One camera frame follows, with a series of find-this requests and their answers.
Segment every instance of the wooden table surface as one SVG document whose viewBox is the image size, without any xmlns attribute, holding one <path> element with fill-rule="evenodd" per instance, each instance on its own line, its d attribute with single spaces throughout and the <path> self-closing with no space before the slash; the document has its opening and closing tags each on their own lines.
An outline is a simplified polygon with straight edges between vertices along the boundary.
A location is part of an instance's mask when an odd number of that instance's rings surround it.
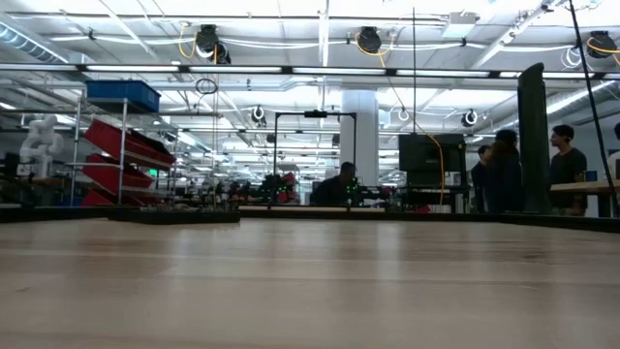
<svg viewBox="0 0 620 349">
<path fill-rule="evenodd" d="M 616 188 L 616 192 L 620 193 L 620 180 L 614 180 L 613 186 Z M 551 186 L 551 191 L 591 194 L 609 193 L 609 183 L 606 180 L 603 180 L 596 182 L 554 184 Z"/>
<path fill-rule="evenodd" d="M 620 235 L 474 223 L 0 225 L 0 348 L 620 348 Z"/>
</svg>

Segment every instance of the black cable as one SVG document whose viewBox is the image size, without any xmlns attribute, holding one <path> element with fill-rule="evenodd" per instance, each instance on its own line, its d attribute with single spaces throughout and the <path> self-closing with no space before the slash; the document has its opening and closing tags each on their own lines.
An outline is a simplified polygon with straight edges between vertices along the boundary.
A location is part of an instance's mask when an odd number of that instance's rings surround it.
<svg viewBox="0 0 620 349">
<path fill-rule="evenodd" d="M 414 133 L 416 132 L 416 125 L 418 125 L 417 116 L 418 116 L 418 55 L 416 54 L 416 7 L 414 6 L 414 15 L 413 15 L 413 24 L 414 28 Z"/>
<path fill-rule="evenodd" d="M 198 81 L 196 81 L 195 87 L 196 87 L 196 92 L 201 94 L 201 97 L 199 98 L 198 103 L 196 104 L 196 114 L 199 114 L 201 112 L 202 98 L 204 98 L 204 96 L 214 94 L 220 89 L 220 86 L 218 86 L 217 82 L 215 82 L 214 80 L 209 79 L 209 78 L 204 78 L 204 79 L 199 79 Z"/>
<path fill-rule="evenodd" d="M 581 34 L 579 33 L 579 23 L 577 23 L 577 14 L 574 9 L 573 0 L 569 0 L 571 5 L 571 15 L 573 16 L 574 33 L 577 36 L 577 46 L 579 47 L 579 55 L 581 56 L 581 65 L 583 66 L 583 74 L 585 75 L 585 83 L 588 87 L 588 95 L 590 97 L 590 108 L 592 109 L 592 118 L 594 119 L 594 125 L 597 130 L 597 138 L 599 141 L 599 150 L 601 151 L 601 158 L 603 159 L 604 173 L 607 176 L 607 183 L 609 184 L 609 193 L 611 193 L 611 203 L 613 205 L 613 215 L 618 217 L 618 197 L 616 197 L 616 189 L 613 186 L 613 178 L 609 172 L 609 165 L 607 164 L 607 157 L 605 156 L 605 143 L 603 142 L 603 133 L 601 132 L 601 123 L 599 122 L 599 114 L 597 113 L 597 105 L 594 101 L 594 94 L 592 93 L 592 81 L 590 80 L 590 72 L 588 72 L 588 64 L 585 60 L 585 52 L 583 50 L 583 42 L 581 41 Z"/>
</svg>

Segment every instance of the man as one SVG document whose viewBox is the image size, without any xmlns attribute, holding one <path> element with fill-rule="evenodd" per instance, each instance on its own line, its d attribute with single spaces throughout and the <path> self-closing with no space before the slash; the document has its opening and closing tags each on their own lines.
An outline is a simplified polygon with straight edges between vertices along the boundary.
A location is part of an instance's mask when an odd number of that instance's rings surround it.
<svg viewBox="0 0 620 349">
<path fill-rule="evenodd" d="M 616 138 L 620 141 L 620 122 L 616 124 L 616 127 L 613 129 L 616 133 Z M 618 178 L 618 169 L 617 162 L 620 160 L 620 151 L 616 151 L 607 159 L 607 164 L 609 165 L 609 174 L 611 175 L 611 179 L 620 179 Z"/>
<path fill-rule="evenodd" d="M 491 147 L 483 145 L 478 148 L 480 161 L 472 169 L 472 181 L 474 181 L 474 193 L 476 194 L 476 209 L 478 213 L 485 213 L 484 187 L 486 186 L 486 164 L 491 156 Z"/>
<path fill-rule="evenodd" d="M 342 164 L 340 174 L 326 179 L 312 193 L 312 201 L 318 206 L 340 206 L 349 196 L 347 186 L 356 176 L 356 166 L 350 162 Z"/>
<path fill-rule="evenodd" d="M 559 125 L 553 128 L 551 145 L 560 151 L 551 160 L 549 172 L 551 185 L 575 183 L 584 181 L 588 161 L 579 149 L 571 145 L 574 138 L 574 129 L 569 125 Z M 560 215 L 582 216 L 587 208 L 584 195 L 571 193 L 552 193 L 549 196 L 555 213 Z"/>
</svg>

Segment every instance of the red storage tray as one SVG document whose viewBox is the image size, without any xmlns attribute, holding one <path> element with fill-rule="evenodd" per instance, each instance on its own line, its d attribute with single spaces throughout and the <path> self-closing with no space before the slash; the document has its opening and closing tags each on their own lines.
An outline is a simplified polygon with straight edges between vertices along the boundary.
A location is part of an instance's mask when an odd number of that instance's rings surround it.
<svg viewBox="0 0 620 349">
<path fill-rule="evenodd" d="M 132 197 L 123 196 L 123 205 L 128 206 L 144 206 L 144 203 Z M 82 207 L 91 206 L 115 206 L 118 203 L 118 197 L 111 195 L 109 192 L 101 189 L 91 189 L 81 201 Z"/>
<path fill-rule="evenodd" d="M 99 154 L 91 154 L 86 159 L 86 162 L 89 164 L 118 164 L 118 161 Z M 118 172 L 120 171 L 118 168 L 84 166 L 82 171 L 101 187 L 108 190 L 110 194 L 118 195 Z M 125 164 L 125 169 L 123 171 L 123 187 L 146 189 L 152 182 L 153 179 L 151 177 Z M 127 192 L 127 195 L 140 195 L 140 193 L 131 193 L 131 189 L 125 190 L 125 188 L 123 188 L 123 196 L 125 192 Z M 149 196 L 148 193 L 141 193 L 141 195 Z"/>
<path fill-rule="evenodd" d="M 100 147 L 114 159 L 120 159 L 120 142 L 122 131 L 103 121 L 95 119 L 84 137 Z M 162 153 L 139 138 L 125 133 L 125 161 L 156 170 L 168 170 L 176 159 Z"/>
</svg>

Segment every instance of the ceiling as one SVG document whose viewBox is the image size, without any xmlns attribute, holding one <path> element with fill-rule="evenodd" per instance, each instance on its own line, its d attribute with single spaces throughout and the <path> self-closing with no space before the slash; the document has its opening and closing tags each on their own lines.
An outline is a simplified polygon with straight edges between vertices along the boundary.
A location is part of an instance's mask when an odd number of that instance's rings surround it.
<svg viewBox="0 0 620 349">
<path fill-rule="evenodd" d="M 527 25 L 518 24 L 541 4 L 552 5 L 554 11 L 536 17 Z M 411 69 L 415 61 L 418 69 L 521 71 L 542 62 L 547 71 L 571 72 L 581 68 L 567 64 L 565 58 L 570 54 L 568 47 L 575 42 L 571 13 L 565 9 L 567 4 L 568 1 L 563 0 L 3 0 L 2 11 L 20 28 L 42 38 L 49 47 L 71 53 L 75 63 L 80 63 L 76 62 L 79 57 L 88 59 L 87 62 L 102 64 L 207 64 L 197 55 L 184 57 L 176 40 L 182 37 L 191 41 L 201 24 L 210 23 L 218 26 L 218 36 L 226 40 L 234 65 L 381 68 L 378 57 L 362 54 L 355 45 L 355 35 L 361 26 L 376 26 L 387 50 L 384 60 L 388 68 Z M 413 25 L 412 5 L 415 6 L 416 25 Z M 584 38 L 593 30 L 604 30 L 617 41 L 620 37 L 620 19 L 616 1 L 575 0 L 575 5 L 580 8 L 577 14 Z M 466 47 L 461 46 L 460 39 L 442 37 L 450 13 L 474 13 L 479 17 L 474 29 L 466 36 Z M 329 20 L 320 20 L 320 14 L 325 14 L 324 17 Z M 183 29 L 182 23 L 189 26 Z M 519 30 L 513 35 L 513 40 L 482 59 L 495 47 L 498 39 L 515 28 L 516 23 Z M 328 46 L 320 46 L 322 28 L 328 33 L 325 40 L 329 42 Z M 414 38 L 418 47 L 415 58 L 412 48 Z M 348 39 L 353 40 L 352 44 L 347 44 Z M 188 55 L 192 51 L 191 42 L 183 43 L 181 47 Z M 328 53 L 321 56 L 325 49 Z M 1 44 L 0 61 L 38 62 L 15 48 Z M 588 63 L 595 72 L 618 70 L 612 57 L 589 58 Z M 83 88 L 81 82 L 57 74 L 0 74 L 0 102 L 20 108 L 53 107 L 66 103 L 20 85 L 15 78 L 26 79 L 39 88 L 73 101 L 78 100 Z M 265 142 L 264 135 L 248 134 L 243 139 L 236 133 L 220 133 L 216 138 L 212 133 L 207 133 L 208 129 L 213 128 L 214 122 L 218 129 L 253 128 L 251 113 L 257 105 L 264 108 L 267 128 L 272 128 L 276 111 L 320 108 L 324 85 L 323 77 L 220 75 L 217 77 L 219 96 L 201 99 L 194 89 L 196 79 L 206 78 L 201 74 L 100 73 L 92 78 L 145 79 L 162 93 L 161 109 L 164 111 L 182 111 L 188 106 L 195 111 L 194 107 L 200 100 L 201 111 L 217 111 L 224 117 L 214 121 L 204 116 L 176 116 L 170 119 L 170 123 L 191 130 L 202 129 L 202 132 L 187 133 L 195 143 L 208 145 L 217 153 L 227 152 L 219 160 L 225 157 L 227 164 L 256 167 L 253 171 L 257 174 L 261 173 L 260 168 L 271 166 L 268 165 L 271 159 L 256 155 L 262 152 L 262 147 L 271 146 Z M 415 97 L 411 79 L 394 78 L 392 82 L 396 86 L 395 92 L 386 78 L 326 78 L 325 109 L 339 110 L 344 89 L 376 89 L 379 107 L 385 112 L 380 126 L 381 131 L 386 133 L 380 136 L 380 149 L 385 150 L 397 148 L 394 136 L 388 135 L 388 132 L 413 129 L 410 120 L 399 118 L 398 112 L 402 107 L 396 93 L 408 110 L 417 109 L 418 123 L 428 132 L 490 133 L 491 120 L 495 125 L 502 125 L 510 120 L 516 110 L 514 80 L 419 79 Z M 583 87 L 583 81 L 549 81 L 547 93 L 552 97 Z M 468 110 L 483 115 L 484 124 L 464 128 L 459 115 Z M 574 111 L 562 117 L 576 120 L 577 113 Z M 282 129 L 339 129 L 335 119 L 319 122 L 316 119 L 288 117 L 280 121 Z M 331 135 L 288 135 L 278 144 L 284 147 L 331 147 Z M 196 145 L 185 145 L 189 149 L 181 150 L 190 152 L 187 162 L 206 161 L 200 158 L 201 153 Z M 196 158 L 191 158 L 192 153 L 196 153 Z M 285 154 L 287 159 L 283 160 L 284 163 L 313 166 L 307 170 L 309 174 L 318 172 L 317 175 L 321 176 L 325 172 L 324 167 L 337 166 L 337 159 L 321 156 L 317 151 L 310 154 L 314 156 L 304 157 L 295 157 L 295 150 L 286 150 Z M 392 155 L 380 159 L 382 173 L 397 167 Z"/>
</svg>

